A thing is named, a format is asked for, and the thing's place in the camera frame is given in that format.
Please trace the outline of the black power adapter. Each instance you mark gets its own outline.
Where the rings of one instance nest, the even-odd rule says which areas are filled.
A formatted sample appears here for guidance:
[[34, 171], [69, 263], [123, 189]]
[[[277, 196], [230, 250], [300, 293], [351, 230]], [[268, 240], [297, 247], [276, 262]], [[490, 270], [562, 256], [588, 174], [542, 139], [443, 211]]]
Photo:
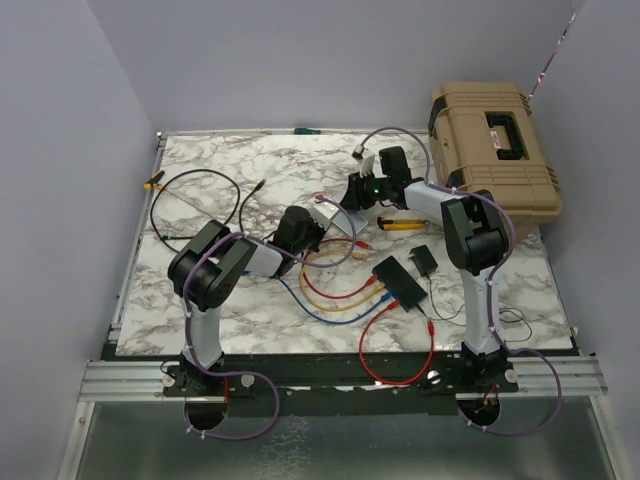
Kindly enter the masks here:
[[427, 245], [412, 248], [409, 258], [422, 277], [428, 278], [438, 268], [438, 263]]

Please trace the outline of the black network switch box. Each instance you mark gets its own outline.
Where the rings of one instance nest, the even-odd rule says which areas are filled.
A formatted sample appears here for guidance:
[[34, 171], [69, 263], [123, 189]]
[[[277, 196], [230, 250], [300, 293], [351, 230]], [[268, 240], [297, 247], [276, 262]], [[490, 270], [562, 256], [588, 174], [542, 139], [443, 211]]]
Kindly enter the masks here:
[[372, 273], [385, 285], [391, 296], [409, 312], [428, 296], [394, 256], [388, 256], [372, 268]]

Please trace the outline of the white small router box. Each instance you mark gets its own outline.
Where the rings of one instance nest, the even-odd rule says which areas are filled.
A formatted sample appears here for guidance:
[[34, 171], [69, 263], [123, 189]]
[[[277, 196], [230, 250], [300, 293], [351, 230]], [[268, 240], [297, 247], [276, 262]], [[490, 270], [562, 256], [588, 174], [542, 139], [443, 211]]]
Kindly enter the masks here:
[[344, 213], [340, 209], [334, 208], [330, 224], [347, 236], [352, 237], [353, 235], [358, 235], [367, 227], [368, 220], [358, 213]]

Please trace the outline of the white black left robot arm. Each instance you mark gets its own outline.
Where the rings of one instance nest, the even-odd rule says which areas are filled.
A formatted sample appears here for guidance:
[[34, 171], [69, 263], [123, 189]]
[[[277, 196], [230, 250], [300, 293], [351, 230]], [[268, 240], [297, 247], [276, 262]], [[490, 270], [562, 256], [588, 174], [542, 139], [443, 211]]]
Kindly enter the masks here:
[[168, 278], [185, 313], [185, 343], [180, 367], [195, 392], [206, 395], [220, 385], [215, 365], [224, 352], [221, 307], [247, 271], [279, 279], [323, 240], [328, 226], [304, 207], [290, 206], [267, 242], [233, 232], [211, 220], [179, 251]]

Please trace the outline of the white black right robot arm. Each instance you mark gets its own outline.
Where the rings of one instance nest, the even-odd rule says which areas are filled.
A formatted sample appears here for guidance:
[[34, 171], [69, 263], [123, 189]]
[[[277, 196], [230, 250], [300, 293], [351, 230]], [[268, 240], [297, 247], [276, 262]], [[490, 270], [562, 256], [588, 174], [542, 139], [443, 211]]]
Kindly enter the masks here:
[[374, 154], [357, 146], [352, 157], [360, 171], [348, 177], [340, 205], [349, 212], [388, 201], [402, 210], [421, 213], [441, 225], [450, 262], [458, 269], [464, 289], [465, 336], [459, 367], [461, 383], [481, 391], [496, 376], [494, 367], [506, 362], [495, 318], [498, 316], [497, 270], [511, 255], [513, 225], [490, 192], [447, 188], [411, 174], [403, 148]]

